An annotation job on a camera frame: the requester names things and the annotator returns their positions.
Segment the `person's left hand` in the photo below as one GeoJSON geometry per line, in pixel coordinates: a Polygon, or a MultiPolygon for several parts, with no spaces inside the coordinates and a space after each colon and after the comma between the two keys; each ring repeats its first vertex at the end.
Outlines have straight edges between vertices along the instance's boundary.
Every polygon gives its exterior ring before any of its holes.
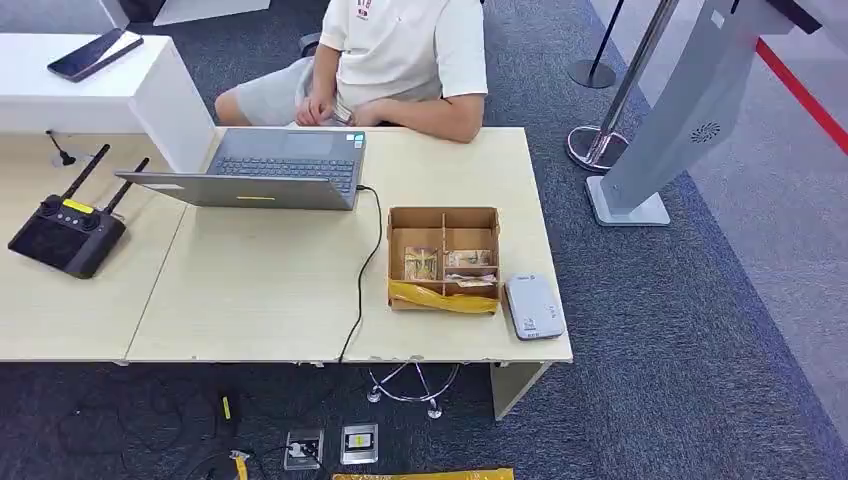
{"type": "Polygon", "coordinates": [[[390,99],[377,99],[357,106],[351,113],[351,126],[374,127],[387,122],[387,108],[392,105],[390,99]]]}

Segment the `person's right hand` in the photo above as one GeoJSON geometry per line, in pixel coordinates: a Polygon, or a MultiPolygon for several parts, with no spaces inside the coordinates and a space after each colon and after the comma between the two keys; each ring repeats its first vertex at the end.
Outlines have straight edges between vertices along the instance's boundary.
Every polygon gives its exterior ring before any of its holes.
{"type": "Polygon", "coordinates": [[[334,115],[335,99],[331,94],[312,93],[297,107],[295,123],[302,127],[326,125],[334,115]]]}

